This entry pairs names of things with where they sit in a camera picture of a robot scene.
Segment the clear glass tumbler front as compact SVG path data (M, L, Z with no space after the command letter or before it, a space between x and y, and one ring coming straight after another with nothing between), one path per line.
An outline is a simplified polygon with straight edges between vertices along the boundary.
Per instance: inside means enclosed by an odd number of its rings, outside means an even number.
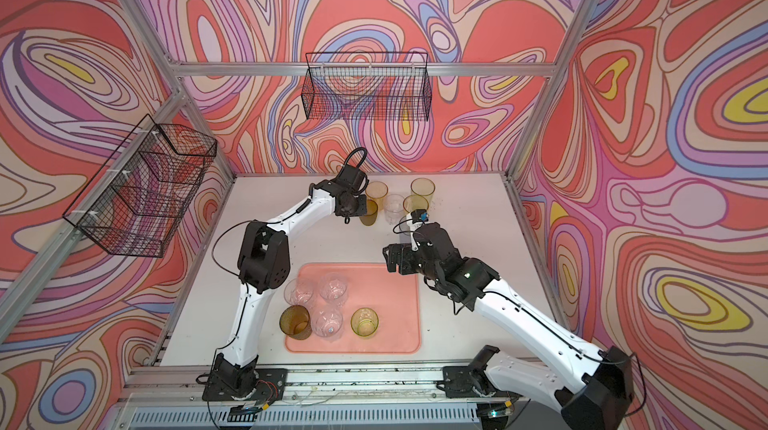
M322 339L334 339L341 335L344 317L341 309L333 305L320 305L311 312L313 333Z

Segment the pink plastic tray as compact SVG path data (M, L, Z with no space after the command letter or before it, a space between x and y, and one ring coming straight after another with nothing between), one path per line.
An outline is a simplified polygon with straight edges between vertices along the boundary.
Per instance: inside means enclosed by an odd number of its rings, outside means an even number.
M421 346L417 278L398 276L383 264L312 263L299 270L299 277L315 284L329 276L346 279L347 292L341 306L343 326L331 336L313 331L305 340L287 337L285 347L296 354L412 354ZM354 313L363 308L376 313L378 323L370 335L359 336L353 329Z

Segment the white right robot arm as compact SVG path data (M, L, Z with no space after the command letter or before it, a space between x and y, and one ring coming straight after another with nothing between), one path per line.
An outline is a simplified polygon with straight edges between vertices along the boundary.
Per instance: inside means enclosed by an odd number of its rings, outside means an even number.
M406 243L382 254L388 272L418 274L428 288L505 330L536 357L532 364L484 346L463 367L447 367L450 398L526 397L560 413L572 429L616 429L634 400L632 358L576 336L519 295L489 265L465 257L437 223L412 223Z

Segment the dark olive dotted glass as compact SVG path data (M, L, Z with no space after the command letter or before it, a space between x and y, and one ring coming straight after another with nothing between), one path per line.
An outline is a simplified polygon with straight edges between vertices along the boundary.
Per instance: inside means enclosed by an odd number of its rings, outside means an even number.
M282 333L294 340L306 340L312 335L311 316L302 305L286 308L280 316L279 327Z

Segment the small dark amber glass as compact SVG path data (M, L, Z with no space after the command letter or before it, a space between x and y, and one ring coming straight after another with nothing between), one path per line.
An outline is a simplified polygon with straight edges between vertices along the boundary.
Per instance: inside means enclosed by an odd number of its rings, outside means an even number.
M374 200L366 200L366 212L359 217L360 222L367 227L373 226L378 218L378 205Z

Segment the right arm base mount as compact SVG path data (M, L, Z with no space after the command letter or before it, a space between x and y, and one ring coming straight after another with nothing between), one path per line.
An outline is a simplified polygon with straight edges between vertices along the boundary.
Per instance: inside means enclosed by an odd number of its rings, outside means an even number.
M500 353L496 346L485 345L466 365L449 365L442 368L442 379L435 384L439 391L450 399L457 398L511 398L513 401L520 395L498 389L486 374L490 359Z

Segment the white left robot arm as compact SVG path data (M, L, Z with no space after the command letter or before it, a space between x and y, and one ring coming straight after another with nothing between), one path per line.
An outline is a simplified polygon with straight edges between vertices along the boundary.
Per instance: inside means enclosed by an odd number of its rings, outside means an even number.
M236 259L241 283L236 317L227 342L215 350L205 401L242 401L254 395L259 336L272 297L290 274L290 241L326 217L350 221L365 215L367 185L367 175L346 164L334 178L312 184L308 196L283 214L248 222Z

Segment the amber glass tumbler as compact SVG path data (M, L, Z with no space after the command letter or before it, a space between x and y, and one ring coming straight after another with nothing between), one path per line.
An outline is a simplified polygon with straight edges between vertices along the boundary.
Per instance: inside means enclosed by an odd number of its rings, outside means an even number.
M384 200L389 193L388 186L382 181L371 181L366 190L366 197L373 201L379 210L384 208Z

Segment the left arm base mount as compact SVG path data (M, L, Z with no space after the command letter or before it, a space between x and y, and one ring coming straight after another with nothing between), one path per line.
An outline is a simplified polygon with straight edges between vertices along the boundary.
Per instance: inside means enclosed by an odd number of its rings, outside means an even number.
M284 395L288 370L260 367L255 362L232 364L219 353L207 373L195 382L204 386L206 402L251 401L273 403Z

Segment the clear faceted glass tumbler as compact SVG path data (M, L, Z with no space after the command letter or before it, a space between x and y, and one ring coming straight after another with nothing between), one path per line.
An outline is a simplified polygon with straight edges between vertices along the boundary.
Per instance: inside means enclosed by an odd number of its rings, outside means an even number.
M284 289L284 300L289 306L311 308L315 300L316 284L307 278L290 280Z

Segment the green glass tumbler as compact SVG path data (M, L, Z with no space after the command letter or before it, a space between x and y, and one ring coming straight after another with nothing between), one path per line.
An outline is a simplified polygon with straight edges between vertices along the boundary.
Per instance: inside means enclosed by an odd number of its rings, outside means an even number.
M350 326L355 335L361 338L373 336L379 327L379 316L371 308L358 308L350 319Z

